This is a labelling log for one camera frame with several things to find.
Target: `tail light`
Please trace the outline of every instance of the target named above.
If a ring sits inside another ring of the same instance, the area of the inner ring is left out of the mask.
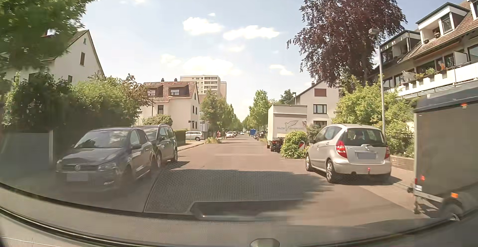
[[[337,144],[335,145],[335,150],[340,156],[347,158],[347,152],[345,151],[345,144],[343,141],[339,140],[337,142]]]
[[[385,159],[390,158],[390,148],[387,146],[387,150],[385,151]]]

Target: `car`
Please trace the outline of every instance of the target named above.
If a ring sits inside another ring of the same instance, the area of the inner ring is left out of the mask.
[[[309,145],[305,169],[324,171],[329,183],[344,174],[371,175],[382,182],[390,177],[390,150],[382,131],[373,126],[329,125]]]
[[[56,177],[69,190],[129,190],[140,177],[151,175],[152,143],[140,128],[93,129],[57,161]]]
[[[159,169],[166,161],[175,163],[178,161],[178,144],[176,134],[167,124],[137,126],[146,132],[151,141],[155,157],[153,169]]]
[[[204,134],[200,131],[187,131],[186,132],[186,140],[204,140]]]

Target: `box truck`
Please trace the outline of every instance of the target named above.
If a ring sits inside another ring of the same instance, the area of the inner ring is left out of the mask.
[[[298,130],[307,132],[307,105],[271,105],[267,128],[267,148],[271,152],[280,152],[287,133]]]

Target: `street lamp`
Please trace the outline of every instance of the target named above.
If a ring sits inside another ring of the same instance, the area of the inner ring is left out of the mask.
[[[377,40],[377,51],[379,53],[379,73],[380,73],[380,96],[382,98],[382,133],[385,136],[385,99],[383,97],[383,71],[382,71],[382,54],[380,52],[379,29],[370,29],[369,34],[375,35]]]

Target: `street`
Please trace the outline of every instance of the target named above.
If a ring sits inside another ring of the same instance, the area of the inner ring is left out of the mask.
[[[297,225],[354,226],[426,217],[412,213],[413,196],[392,185],[398,180],[351,178],[330,184],[323,173],[305,171],[304,160],[281,158],[263,142],[240,135],[180,151],[176,164],[140,179],[126,195],[65,192],[53,185],[34,188],[38,182],[33,180],[27,186],[7,184],[102,208],[191,214],[195,204],[210,214],[272,214]]]

